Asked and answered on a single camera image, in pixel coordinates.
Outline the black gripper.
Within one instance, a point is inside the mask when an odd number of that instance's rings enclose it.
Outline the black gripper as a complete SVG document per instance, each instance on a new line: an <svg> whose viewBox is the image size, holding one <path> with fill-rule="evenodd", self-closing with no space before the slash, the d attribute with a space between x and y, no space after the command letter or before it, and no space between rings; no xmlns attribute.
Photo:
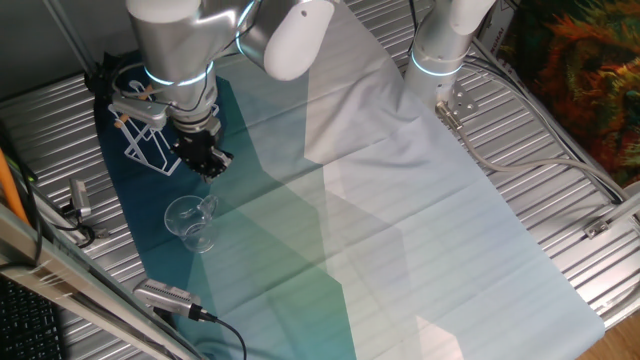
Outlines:
<svg viewBox="0 0 640 360"><path fill-rule="evenodd" d="M175 128L175 133L177 142L172 151L205 183L211 184L232 163L232 154L214 148L216 141L209 131L187 133Z"/></svg>

